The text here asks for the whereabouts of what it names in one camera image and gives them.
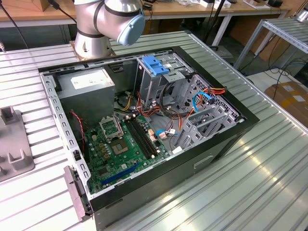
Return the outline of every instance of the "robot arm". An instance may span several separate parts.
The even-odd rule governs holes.
[[[109,38],[129,46],[143,32],[145,20],[138,0],[75,0],[76,52],[85,58],[107,57]]]

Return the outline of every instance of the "ram slot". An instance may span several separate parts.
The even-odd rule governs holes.
[[[156,149],[150,142],[149,138],[144,134],[144,131],[142,130],[137,121],[128,120],[125,122],[125,124],[132,137],[135,139],[136,143],[141,148],[145,158],[150,159],[152,158],[152,155],[157,155]]]

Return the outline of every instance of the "aluminum table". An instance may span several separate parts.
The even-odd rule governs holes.
[[[299,230],[308,224],[308,130],[194,35],[142,36],[116,54],[181,46],[260,119],[228,154],[106,230]],[[0,183],[1,230],[94,231],[78,223],[70,165],[37,68],[75,62],[69,45],[0,53],[0,107],[21,110],[36,168]]]
[[[264,19],[260,21],[259,25],[256,27],[255,31],[244,47],[242,53],[234,64],[235,68],[238,69],[240,67],[242,61],[244,60],[245,56],[249,52],[251,46],[254,44],[263,28],[268,29],[269,33],[258,47],[256,54],[258,54],[264,48],[273,34],[278,35],[295,47],[295,49],[293,49],[292,55],[296,51],[296,48],[300,49],[306,54],[308,53],[308,25],[301,23],[294,18]],[[283,65],[290,59],[290,57],[284,61]]]

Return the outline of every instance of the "workbench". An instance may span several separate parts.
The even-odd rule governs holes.
[[[60,7],[73,18],[76,18],[75,7],[72,0],[57,0]],[[29,11],[21,8],[5,6],[11,17],[16,21],[18,26],[47,26],[47,25],[66,25],[73,24],[73,20],[67,18],[62,12],[48,7],[44,12]],[[243,0],[238,0],[236,4],[232,4],[230,8],[221,9],[220,17],[224,17],[222,24],[214,39],[213,46],[217,46],[233,16],[239,15],[263,15],[263,14],[279,14],[279,18],[284,18],[291,8],[283,4],[280,8],[271,7],[270,9],[256,10],[255,8],[245,4]],[[150,12],[144,11],[146,19],[150,18]],[[172,2],[156,2],[153,4],[152,19],[172,19],[172,18],[198,18],[209,17],[211,8],[205,8],[200,4],[191,6],[183,6],[179,3]],[[0,10],[0,28],[13,27],[3,11]]]
[[[146,35],[116,54],[181,46],[260,122],[222,159],[111,225],[122,230],[299,230],[308,224],[308,130],[194,35]],[[76,62],[70,45],[0,53],[0,107],[23,114],[35,169],[0,183],[1,230],[94,231],[78,223],[38,67]]]

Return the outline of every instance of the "metal bracket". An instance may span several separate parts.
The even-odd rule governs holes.
[[[34,168],[20,111],[0,109],[0,182]]]

